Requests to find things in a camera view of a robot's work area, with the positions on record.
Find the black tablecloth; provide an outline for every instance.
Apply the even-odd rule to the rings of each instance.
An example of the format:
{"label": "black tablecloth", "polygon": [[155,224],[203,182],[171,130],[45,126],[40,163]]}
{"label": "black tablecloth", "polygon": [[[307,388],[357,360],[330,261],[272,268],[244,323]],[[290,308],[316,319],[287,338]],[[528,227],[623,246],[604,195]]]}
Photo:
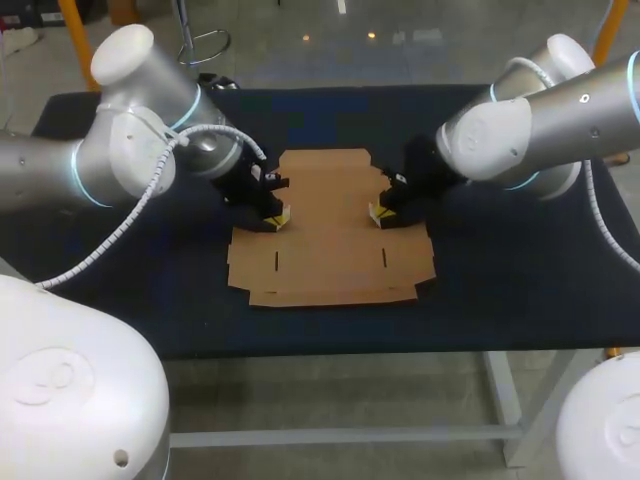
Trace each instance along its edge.
{"label": "black tablecloth", "polygon": [[[397,166],[412,135],[433,134],[479,88],[214,96],[272,159],[287,148],[365,147],[376,166]],[[97,103],[90,93],[53,97],[34,133],[81,137]],[[611,177],[600,162],[594,174],[609,228],[640,258],[636,229]],[[4,217],[0,255],[32,280],[48,278],[95,248],[130,207]],[[220,199],[205,182],[181,174],[107,255],[56,291],[128,322],[163,358],[640,344],[640,275],[604,243],[583,176],[550,202],[460,187],[428,218],[438,278],[420,286],[418,303],[254,308],[247,292],[226,285],[230,224]]]}

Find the white coiled cable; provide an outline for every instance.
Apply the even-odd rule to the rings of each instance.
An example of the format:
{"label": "white coiled cable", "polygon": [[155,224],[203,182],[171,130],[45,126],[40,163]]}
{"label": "white coiled cable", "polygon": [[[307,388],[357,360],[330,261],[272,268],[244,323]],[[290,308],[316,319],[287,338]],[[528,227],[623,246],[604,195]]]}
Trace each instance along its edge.
{"label": "white coiled cable", "polygon": [[202,124],[202,125],[195,125],[193,127],[189,127],[183,130],[167,143],[167,147],[164,149],[162,154],[160,154],[160,156],[158,157],[158,163],[156,164],[156,169],[153,173],[153,176],[151,177],[151,180],[149,181],[149,184],[147,185],[147,188],[145,189],[144,193],[140,197],[140,200],[138,200],[138,203],[136,204],[136,206],[133,207],[129,215],[127,215],[127,217],[122,221],[122,223],[118,226],[118,228],[116,228],[113,231],[113,233],[111,233],[111,235],[109,235],[98,246],[98,248],[96,248],[93,252],[91,252],[84,260],[78,263],[75,267],[67,270],[66,272],[50,280],[38,282],[36,283],[36,286],[45,290],[49,290],[53,287],[56,287],[66,282],[67,280],[70,280],[71,278],[75,277],[79,273],[83,272],[84,270],[89,268],[91,264],[96,262],[96,260],[98,260],[102,255],[104,255],[104,253],[114,243],[116,243],[118,239],[122,237],[122,235],[124,235],[124,233],[131,227],[131,225],[133,225],[133,222],[136,221],[136,219],[138,218],[138,216],[140,215],[144,207],[147,205],[147,203],[151,199],[153,192],[158,186],[158,182],[160,181],[160,177],[162,176],[162,172],[164,170],[165,165],[167,164],[167,161],[169,159],[169,155],[171,155],[171,152],[173,152],[176,146],[184,145],[186,143],[185,139],[187,139],[188,141],[188,137],[190,135],[193,135],[194,133],[205,132],[205,131],[217,132],[223,135],[228,135],[230,137],[239,137],[251,147],[251,149],[254,151],[258,159],[264,161],[267,158],[264,152],[258,146],[258,144],[249,135],[247,135],[244,132],[241,132],[236,128],[229,127],[226,125]]}
{"label": "white coiled cable", "polygon": [[[508,66],[513,64],[523,65],[529,69],[531,69],[540,79],[542,83],[545,84],[547,88],[553,87],[553,81],[551,77],[542,70],[535,62],[527,58],[516,57],[512,58]],[[598,230],[602,233],[605,242],[611,247],[611,249],[618,255],[627,265],[633,268],[636,272],[640,273],[640,263],[638,263],[631,255],[629,255],[624,248],[620,246],[620,244],[613,237],[609,229],[607,228],[607,224],[602,218],[602,213],[600,212],[600,206],[598,205],[598,198],[596,196],[596,188],[593,182],[593,171],[591,170],[591,160],[583,160],[582,166],[584,167],[585,172],[585,180],[587,182],[587,197],[589,199],[589,206],[591,207],[591,213],[593,214],[593,218],[596,221],[596,225],[598,226]]]}

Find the robot logo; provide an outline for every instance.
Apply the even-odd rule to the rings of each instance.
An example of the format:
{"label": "robot logo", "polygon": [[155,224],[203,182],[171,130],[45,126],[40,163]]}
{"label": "robot logo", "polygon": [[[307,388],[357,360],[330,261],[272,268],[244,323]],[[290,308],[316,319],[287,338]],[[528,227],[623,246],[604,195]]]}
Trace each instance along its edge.
{"label": "robot logo", "polygon": [[2,383],[17,408],[39,407],[31,414],[59,417],[72,413],[91,396],[91,365],[82,355],[59,347],[29,353],[18,360]]}
{"label": "robot logo", "polygon": [[606,422],[606,439],[616,456],[633,465],[640,465],[640,395],[622,399]]}

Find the gray floor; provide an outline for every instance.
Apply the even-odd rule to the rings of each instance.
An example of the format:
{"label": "gray floor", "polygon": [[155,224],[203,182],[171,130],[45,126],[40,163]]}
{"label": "gray floor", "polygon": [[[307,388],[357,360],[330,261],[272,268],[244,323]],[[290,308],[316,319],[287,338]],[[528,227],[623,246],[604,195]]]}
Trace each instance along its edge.
{"label": "gray floor", "polygon": [[[232,48],[203,70],[243,87],[488,82],[510,57],[565,32],[588,45],[606,0],[188,0],[194,29],[226,28]],[[177,51],[168,0],[142,4],[158,41]],[[640,45],[640,5],[632,4],[613,55]],[[97,46],[106,19],[88,26]],[[375,39],[368,38],[369,32]],[[47,98],[83,90],[64,29],[7,61],[15,113],[29,132]],[[215,42],[199,45],[206,53]],[[640,163],[614,171],[636,223]],[[511,356],[527,398],[552,353]],[[493,419],[477,354],[412,354],[171,362],[173,429],[226,430],[313,426],[480,423]],[[499,445],[304,446],[182,450],[173,478],[559,479],[552,439],[529,468],[507,471]]]}

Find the cardboard flap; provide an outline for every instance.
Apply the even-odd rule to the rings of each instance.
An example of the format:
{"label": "cardboard flap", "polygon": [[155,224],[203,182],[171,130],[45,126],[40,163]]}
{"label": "cardboard flap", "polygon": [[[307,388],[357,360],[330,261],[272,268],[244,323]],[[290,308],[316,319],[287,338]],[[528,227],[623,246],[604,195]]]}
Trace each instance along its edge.
{"label": "cardboard flap", "polygon": [[234,230],[229,285],[272,307],[388,303],[416,298],[415,284],[433,278],[424,225],[380,230],[369,202],[388,188],[365,150],[287,151],[276,192],[291,205],[278,233]]}

